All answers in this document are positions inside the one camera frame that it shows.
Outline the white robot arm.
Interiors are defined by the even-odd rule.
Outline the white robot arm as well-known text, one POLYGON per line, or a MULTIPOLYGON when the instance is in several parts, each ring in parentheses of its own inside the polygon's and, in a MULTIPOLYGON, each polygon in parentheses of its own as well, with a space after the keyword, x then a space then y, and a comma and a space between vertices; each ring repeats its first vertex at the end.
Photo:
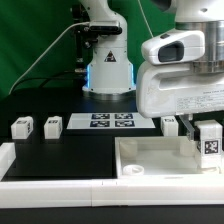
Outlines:
POLYGON ((151 0, 175 28, 145 41, 138 73, 127 57, 127 23, 108 0, 79 0, 93 58, 83 91, 98 99, 136 93, 145 118, 224 110, 224 0, 151 0))

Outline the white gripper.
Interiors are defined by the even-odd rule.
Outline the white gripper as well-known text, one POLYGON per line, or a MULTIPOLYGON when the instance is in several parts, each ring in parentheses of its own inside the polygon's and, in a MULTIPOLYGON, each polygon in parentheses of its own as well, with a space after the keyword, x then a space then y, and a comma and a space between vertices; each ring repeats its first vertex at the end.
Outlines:
POLYGON ((189 64, 144 62, 137 74, 136 105, 145 118, 180 115, 193 141, 192 114, 224 110, 224 73, 198 74, 189 64))

